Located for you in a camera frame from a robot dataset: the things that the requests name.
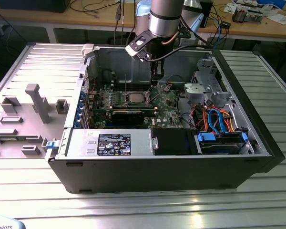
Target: warning label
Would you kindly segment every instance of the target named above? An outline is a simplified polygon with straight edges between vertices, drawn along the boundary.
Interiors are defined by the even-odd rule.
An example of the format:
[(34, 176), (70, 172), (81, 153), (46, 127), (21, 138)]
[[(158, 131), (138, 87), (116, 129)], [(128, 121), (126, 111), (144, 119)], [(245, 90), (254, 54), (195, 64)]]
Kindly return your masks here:
[(130, 156), (130, 135), (99, 135), (99, 156)]

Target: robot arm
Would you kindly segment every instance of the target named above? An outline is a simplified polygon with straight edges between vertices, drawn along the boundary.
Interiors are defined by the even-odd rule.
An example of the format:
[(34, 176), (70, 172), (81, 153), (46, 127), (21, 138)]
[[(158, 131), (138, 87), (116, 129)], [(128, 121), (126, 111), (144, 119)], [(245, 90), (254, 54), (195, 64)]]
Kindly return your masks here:
[[(173, 50), (184, 0), (152, 0), (149, 27), (126, 47), (134, 59), (157, 59)], [(151, 62), (151, 82), (163, 78), (164, 59)]]

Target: white plastic latch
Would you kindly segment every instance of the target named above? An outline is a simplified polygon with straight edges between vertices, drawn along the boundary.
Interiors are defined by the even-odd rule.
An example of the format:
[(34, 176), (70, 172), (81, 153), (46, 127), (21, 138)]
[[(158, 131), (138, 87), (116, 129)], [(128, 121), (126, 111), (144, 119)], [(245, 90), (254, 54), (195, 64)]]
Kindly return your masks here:
[(92, 52), (94, 51), (94, 44), (84, 44), (82, 47), (82, 57), (88, 58), (92, 56)]

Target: wooden desk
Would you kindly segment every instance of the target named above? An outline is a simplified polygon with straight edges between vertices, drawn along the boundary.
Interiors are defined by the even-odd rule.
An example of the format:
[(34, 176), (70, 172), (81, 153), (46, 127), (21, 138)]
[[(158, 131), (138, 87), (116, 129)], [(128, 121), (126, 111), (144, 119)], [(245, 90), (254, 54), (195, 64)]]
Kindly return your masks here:
[[(99, 0), (83, 0), (84, 4), (95, 3)], [(286, 42), (286, 25), (281, 25), (268, 18), (263, 18), (261, 24), (246, 22), (243, 24), (232, 22), (232, 14), (224, 13), (219, 10), (223, 4), (229, 0), (214, 0), (215, 7), (223, 20), (231, 23), (228, 38), (246, 39), (246, 40), (264, 40)], [(113, 4), (114, 0), (105, 0), (101, 4), (91, 6), (90, 9), (100, 8)], [(81, 0), (77, 0), (74, 8), (82, 10)], [(44, 27), (47, 30), (50, 42), (57, 42), (54, 34), (54, 28), (84, 29), (84, 30), (108, 30), (113, 31), (115, 27), (115, 13), (117, 5), (99, 10), (99, 18), (87, 15), (83, 12), (77, 12), (68, 8), (64, 13), (53, 13), (45, 11), (29, 10), (2, 10), (0, 13), (12, 24)], [(5, 23), (0, 17), (0, 24)], [(124, 31), (130, 31), (133, 26), (133, 4), (125, 4)], [(212, 20), (209, 20), (206, 28), (200, 28), (199, 33), (204, 38), (210, 37), (211, 33), (216, 32), (216, 27)]]

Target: motherboard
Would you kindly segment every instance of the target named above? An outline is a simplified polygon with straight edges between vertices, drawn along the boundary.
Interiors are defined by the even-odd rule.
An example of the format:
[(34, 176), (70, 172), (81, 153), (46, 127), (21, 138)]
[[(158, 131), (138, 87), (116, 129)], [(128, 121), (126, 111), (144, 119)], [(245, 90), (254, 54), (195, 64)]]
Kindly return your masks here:
[(89, 92), (91, 128), (182, 127), (176, 108), (180, 90), (171, 84), (129, 89), (111, 84)]

